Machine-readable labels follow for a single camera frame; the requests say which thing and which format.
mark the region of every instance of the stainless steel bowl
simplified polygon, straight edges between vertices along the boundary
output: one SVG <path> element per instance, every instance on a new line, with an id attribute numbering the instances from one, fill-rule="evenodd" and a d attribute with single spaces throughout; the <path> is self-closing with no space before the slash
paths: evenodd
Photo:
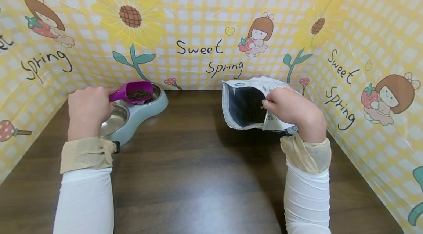
<path id="1" fill-rule="evenodd" d="M 108 136 L 121 129 L 130 118 L 130 112 L 126 106 L 117 104 L 112 115 L 106 122 L 101 124 L 100 137 Z"/>
<path id="2" fill-rule="evenodd" d="M 151 85 L 153 85 L 153 99 L 150 100 L 150 101 L 147 100 L 148 101 L 147 103 L 145 103 L 145 101 L 143 101 L 143 102 L 138 103 L 136 105 L 151 104 L 151 103 L 154 103 L 158 98 L 161 97 L 162 91 L 161 91 L 160 87 L 158 85 L 154 84 L 154 83 L 152 83 Z"/>

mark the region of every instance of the hand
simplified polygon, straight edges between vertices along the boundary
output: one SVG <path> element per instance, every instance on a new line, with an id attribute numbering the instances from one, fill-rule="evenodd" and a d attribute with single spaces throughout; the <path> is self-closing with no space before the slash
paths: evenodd
<path id="1" fill-rule="evenodd" d="M 117 92 L 104 87 L 87 87 L 69 95 L 68 141 L 100 135 L 101 124 L 108 120 L 116 103 L 109 95 Z"/>
<path id="2" fill-rule="evenodd" d="M 276 87 L 263 100 L 263 108 L 285 123 L 298 127 L 304 142 L 320 143 L 326 139 L 326 120 L 322 111 L 289 87 Z"/>
<path id="3" fill-rule="evenodd" d="M 379 109 L 379 102 L 373 101 L 370 103 L 371 108 L 378 110 Z"/>

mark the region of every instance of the purple scoop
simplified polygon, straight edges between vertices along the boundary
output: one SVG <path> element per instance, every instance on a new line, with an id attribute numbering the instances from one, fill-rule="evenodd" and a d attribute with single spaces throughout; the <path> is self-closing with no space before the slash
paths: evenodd
<path id="1" fill-rule="evenodd" d="M 149 92 L 151 96 L 147 98 L 141 98 L 138 100 L 128 99 L 128 96 L 126 94 L 134 92 L 136 90 L 143 90 L 145 92 Z M 153 84 L 146 81 L 139 81 L 139 82 L 130 82 L 130 83 L 123 84 L 117 92 L 109 96 L 109 101 L 123 100 L 128 104 L 136 104 L 136 103 L 140 103 L 142 101 L 148 100 L 151 97 L 153 97 Z"/>

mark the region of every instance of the red strawberry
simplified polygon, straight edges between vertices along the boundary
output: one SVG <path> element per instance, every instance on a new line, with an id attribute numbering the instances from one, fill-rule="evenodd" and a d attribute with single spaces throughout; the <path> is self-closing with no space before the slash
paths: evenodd
<path id="1" fill-rule="evenodd" d="M 41 21 L 41 20 L 38 20 L 38 23 L 42 26 L 42 28 L 39 28 L 39 27 L 36 27 L 36 26 L 33 26 L 31 29 L 35 32 L 35 33 L 37 33 L 37 34 L 39 34 L 39 35 L 41 35 L 41 36 L 45 36 L 45 37 L 51 37 L 52 39 L 55 39 L 57 36 L 55 36 L 53 33 L 51 33 L 50 32 L 50 27 L 46 24 L 46 23 L 44 23 L 43 21 Z"/>
<path id="2" fill-rule="evenodd" d="M 378 101 L 378 100 L 379 100 L 379 98 L 378 98 L 378 94 L 376 92 L 376 88 L 373 87 L 372 84 L 370 84 L 368 87 L 366 87 L 363 90 L 363 93 L 361 94 L 362 105 L 364 105 L 368 109 L 372 109 L 370 104 L 373 101 Z"/>
<path id="3" fill-rule="evenodd" d="M 251 42 L 253 42 L 253 39 L 251 37 L 242 37 L 241 41 L 238 44 L 239 51 L 246 52 L 248 50 L 251 50 L 251 48 L 248 47 Z"/>

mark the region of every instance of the brown table surface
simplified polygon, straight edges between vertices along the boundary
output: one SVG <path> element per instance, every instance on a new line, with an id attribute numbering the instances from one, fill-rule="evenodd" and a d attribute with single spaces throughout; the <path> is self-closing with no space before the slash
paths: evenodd
<path id="1" fill-rule="evenodd" d="M 115 234 L 286 233 L 277 135 L 230 129 L 220 91 L 167 95 L 114 155 Z M 52 232 L 68 120 L 65 103 L 0 186 L 0 233 Z M 332 233 L 402 233 L 333 140 L 332 151 Z"/>

